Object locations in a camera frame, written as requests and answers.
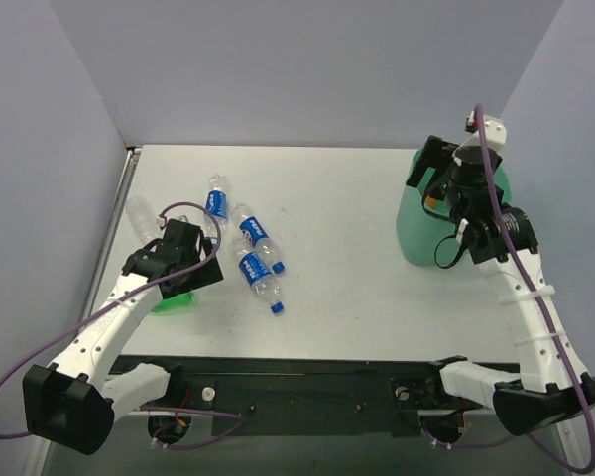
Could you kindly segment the orange juice bottle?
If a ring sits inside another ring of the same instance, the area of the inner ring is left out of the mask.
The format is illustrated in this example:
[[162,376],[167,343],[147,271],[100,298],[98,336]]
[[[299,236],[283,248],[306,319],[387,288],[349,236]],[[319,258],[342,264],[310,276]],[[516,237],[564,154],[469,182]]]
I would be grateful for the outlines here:
[[437,200],[431,196],[425,199],[424,204],[431,209],[437,209]]

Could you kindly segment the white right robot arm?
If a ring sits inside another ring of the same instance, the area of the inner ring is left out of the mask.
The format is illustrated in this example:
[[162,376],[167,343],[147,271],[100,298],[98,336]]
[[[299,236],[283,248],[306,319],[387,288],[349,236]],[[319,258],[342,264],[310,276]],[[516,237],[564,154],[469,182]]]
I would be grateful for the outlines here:
[[491,409],[512,435],[577,417],[595,406],[595,377],[578,358],[552,302],[538,241],[527,215],[487,185],[480,147],[427,138],[407,184],[419,188],[433,173],[422,197],[445,203],[459,254],[469,254],[500,305],[518,353],[516,374],[477,365],[464,357],[438,362],[423,380],[425,398],[444,406],[455,397]]

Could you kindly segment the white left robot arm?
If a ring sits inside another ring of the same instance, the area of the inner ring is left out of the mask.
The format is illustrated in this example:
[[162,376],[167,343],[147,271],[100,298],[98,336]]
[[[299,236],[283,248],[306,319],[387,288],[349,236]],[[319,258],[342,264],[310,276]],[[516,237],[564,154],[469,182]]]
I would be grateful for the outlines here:
[[165,409],[178,405],[185,390],[177,365],[152,357],[117,377],[110,370],[162,301],[222,278],[212,242],[201,228],[169,220],[162,237],[127,258],[94,321],[48,366],[34,365],[25,374],[28,432],[91,455],[126,414],[150,403]]

